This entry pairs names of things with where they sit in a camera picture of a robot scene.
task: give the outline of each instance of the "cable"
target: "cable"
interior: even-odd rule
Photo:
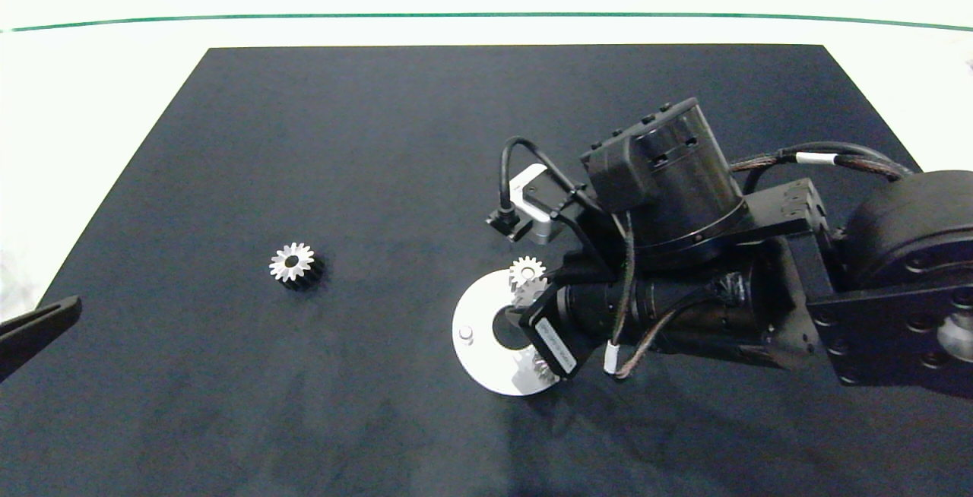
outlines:
[[[682,299],[679,299],[677,302],[672,304],[672,306],[668,308],[668,310],[663,313],[661,317],[659,317],[659,321],[657,321],[652,328],[649,328],[649,330],[642,335],[642,339],[640,339],[639,345],[636,346],[632,357],[623,363],[622,368],[619,368],[618,372],[615,372],[615,379],[627,379],[630,375],[632,375],[632,370],[639,365],[639,361],[642,361],[642,357],[644,357],[645,353],[648,352],[649,347],[651,347],[654,342],[654,339],[656,339],[659,332],[663,330],[667,324],[670,324],[672,319],[684,313],[684,311],[690,307],[716,299],[718,299],[718,296],[716,296],[712,290],[704,286],[703,288],[694,290],[694,292],[688,293],[688,295],[685,295],[682,297]]]
[[[812,161],[807,161],[800,160],[801,154],[830,154],[833,157],[831,159],[817,157]],[[782,148],[782,150],[773,154],[750,155],[750,157],[734,161],[730,165],[730,171],[750,171],[746,182],[743,184],[743,194],[750,195],[750,193],[756,192],[757,182],[769,168],[778,164],[793,162],[816,162],[818,164],[844,166],[852,170],[882,175],[890,182],[913,174],[913,171],[909,168],[893,161],[882,152],[847,141],[806,141],[803,144]]]
[[[882,151],[873,150],[873,148],[862,146],[862,144],[852,144],[850,141],[805,141],[803,144],[785,147],[781,151],[785,152],[786,154],[795,154],[798,151],[809,151],[813,152],[813,154],[866,155],[866,157],[875,157],[877,159],[892,162],[889,155],[883,154]]]
[[[500,152],[500,210],[501,214],[510,214],[514,212],[514,206],[510,202],[510,153],[514,150],[515,146],[526,147],[542,164],[548,167],[550,174],[557,182],[557,185],[562,186],[565,192],[570,193],[577,197],[578,202],[583,204],[585,208],[594,210],[595,212],[604,214],[604,209],[598,206],[591,197],[588,197],[587,193],[578,188],[571,179],[567,177],[564,172],[557,168],[557,165],[553,164],[553,161],[541,151],[537,144],[533,141],[529,141],[526,138],[520,136],[514,136],[507,140],[507,143],[503,146],[503,151]]]
[[[622,337],[622,329],[625,327],[625,319],[629,316],[629,304],[632,302],[632,285],[635,283],[635,233],[632,231],[632,213],[625,212],[626,223],[628,226],[625,231],[625,277],[622,281],[622,299],[619,300],[618,309],[615,312],[615,327],[612,330],[612,345],[618,345]]]

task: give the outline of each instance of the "small gear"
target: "small gear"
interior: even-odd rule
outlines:
[[[306,290],[321,279],[324,264],[305,243],[291,243],[271,258],[271,276],[292,290]]]
[[[541,381],[553,385],[560,380],[560,377],[557,377],[557,374],[553,372],[552,369],[550,369],[548,362],[536,350],[534,351],[532,362],[534,366],[534,372],[537,373],[537,376],[539,377],[539,379],[541,379]]]
[[[529,279],[524,285],[518,286],[514,290],[514,307],[525,308],[531,306],[546,289],[547,279]]]
[[[530,279],[539,279],[546,272],[547,268],[537,258],[529,257],[529,255],[518,258],[510,266],[510,290],[516,290],[520,286],[524,286],[524,283]]]

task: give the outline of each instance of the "black table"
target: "black table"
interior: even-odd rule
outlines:
[[[597,361],[477,386],[449,323],[525,254],[484,226],[513,134],[576,178],[592,141],[697,96],[727,158],[858,141],[914,166],[819,46],[209,51],[46,293],[82,320],[0,386],[3,495],[945,495],[973,403],[805,372]],[[526,159],[517,160],[517,168]],[[880,179],[809,174],[833,224]],[[268,275],[292,241],[325,286]]]

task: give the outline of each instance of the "white circular plate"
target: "white circular plate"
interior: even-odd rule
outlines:
[[[507,269],[494,271],[466,289],[452,314],[452,346],[476,383],[494,393],[522,397],[549,388],[559,377],[549,369],[539,372],[533,345],[508,349],[493,335],[493,318],[514,299],[509,275]]]

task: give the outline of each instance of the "gear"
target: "gear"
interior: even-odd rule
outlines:
[[[291,243],[271,258],[271,276],[292,290],[306,290],[321,280],[324,264],[314,257],[314,251],[303,243]]]
[[[525,308],[531,306],[546,289],[547,279],[529,279],[524,285],[518,286],[514,290],[514,307]]]
[[[534,351],[532,362],[534,366],[534,372],[537,373],[537,377],[541,381],[553,385],[560,380],[560,377],[557,377],[557,374],[555,372],[552,372],[552,370],[550,370],[550,366],[548,365],[548,362],[536,350]]]
[[[520,288],[520,286],[524,286],[524,283],[528,282],[528,280],[541,278],[546,272],[547,268],[537,258],[529,257],[529,255],[524,258],[518,258],[510,266],[510,290],[513,292],[513,290]]]

